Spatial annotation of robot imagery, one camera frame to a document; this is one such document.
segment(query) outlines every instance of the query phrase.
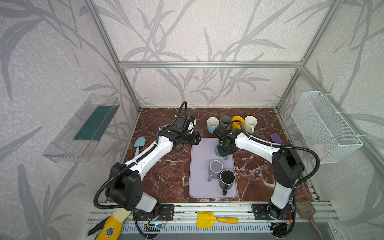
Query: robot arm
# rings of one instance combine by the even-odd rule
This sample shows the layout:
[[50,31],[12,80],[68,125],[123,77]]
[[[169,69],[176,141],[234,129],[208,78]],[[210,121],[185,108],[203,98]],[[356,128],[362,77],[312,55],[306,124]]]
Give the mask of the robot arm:
[[217,150],[221,157],[233,154],[237,149],[244,149],[272,164],[276,184],[268,203],[268,211],[271,218],[279,219],[289,201],[292,200],[295,193],[295,183],[304,171],[304,165],[296,150],[272,147],[276,144],[253,137],[265,144],[258,143],[247,137],[239,129],[230,131],[219,126],[215,129],[214,135],[220,142]]
[[[141,181],[155,163],[177,145],[199,144],[201,137],[199,133],[193,132],[195,125],[195,118],[177,115],[169,127],[159,130],[158,139],[141,154],[125,164],[116,163],[112,166],[109,180],[106,182],[108,184],[105,185],[105,195],[118,204],[114,207],[123,207],[128,211],[143,210],[149,219],[158,216],[160,202],[142,191]],[[103,208],[104,206],[97,203],[97,199],[96,194],[95,206]]]

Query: black mug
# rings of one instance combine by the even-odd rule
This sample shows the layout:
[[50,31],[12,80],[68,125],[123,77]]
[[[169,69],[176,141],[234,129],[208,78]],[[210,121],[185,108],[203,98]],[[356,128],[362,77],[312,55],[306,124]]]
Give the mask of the black mug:
[[231,170],[226,169],[220,173],[220,181],[218,184],[223,190],[224,197],[227,195],[227,191],[231,189],[232,185],[235,183],[235,180],[235,173]]

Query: white mug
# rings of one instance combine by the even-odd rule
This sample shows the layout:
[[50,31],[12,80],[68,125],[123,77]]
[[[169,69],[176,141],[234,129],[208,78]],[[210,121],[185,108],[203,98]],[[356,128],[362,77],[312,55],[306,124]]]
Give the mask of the white mug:
[[247,116],[244,119],[244,130],[247,133],[253,133],[255,131],[255,126],[257,124],[257,119],[254,116]]

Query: light blue toy shovel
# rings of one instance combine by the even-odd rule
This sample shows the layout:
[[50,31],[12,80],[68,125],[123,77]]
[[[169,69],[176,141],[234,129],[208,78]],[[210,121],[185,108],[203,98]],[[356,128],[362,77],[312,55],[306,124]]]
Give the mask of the light blue toy shovel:
[[137,157],[139,155],[139,148],[144,147],[144,145],[145,145],[145,138],[139,137],[136,140],[135,145],[134,145],[134,147],[136,147],[135,157]]

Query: transparent acrylic shelf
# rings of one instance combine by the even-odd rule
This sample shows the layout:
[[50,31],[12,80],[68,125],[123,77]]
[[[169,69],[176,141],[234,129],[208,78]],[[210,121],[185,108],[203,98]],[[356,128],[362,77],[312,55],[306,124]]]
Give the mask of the transparent acrylic shelf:
[[43,156],[54,162],[87,162],[119,106],[116,97],[91,94]]
[[362,146],[359,136],[319,91],[303,92],[291,115],[321,163],[339,162]]

